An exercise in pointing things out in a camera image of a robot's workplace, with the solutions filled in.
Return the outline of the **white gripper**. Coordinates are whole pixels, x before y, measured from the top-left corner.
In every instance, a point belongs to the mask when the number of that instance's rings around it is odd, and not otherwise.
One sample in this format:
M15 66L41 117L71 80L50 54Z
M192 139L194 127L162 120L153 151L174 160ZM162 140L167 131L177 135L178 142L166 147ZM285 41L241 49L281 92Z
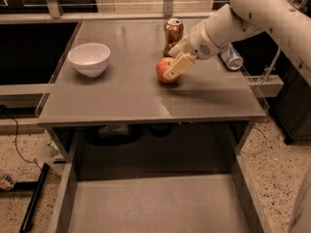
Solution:
M190 30L187 37L183 37L169 50L168 54L175 58L163 73L164 78L176 79L194 67L196 58L209 59L219 53L220 48L209 37L206 25L207 20L201 20Z

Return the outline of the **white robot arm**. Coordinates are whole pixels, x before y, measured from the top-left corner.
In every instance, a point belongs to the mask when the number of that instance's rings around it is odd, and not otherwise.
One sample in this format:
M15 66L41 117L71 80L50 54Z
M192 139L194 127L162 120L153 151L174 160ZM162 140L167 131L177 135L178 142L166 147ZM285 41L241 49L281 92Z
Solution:
M209 59L232 42L266 32L291 61L308 75L311 70L311 18L288 0L229 0L201 20L169 53L174 61L164 73L173 80Z

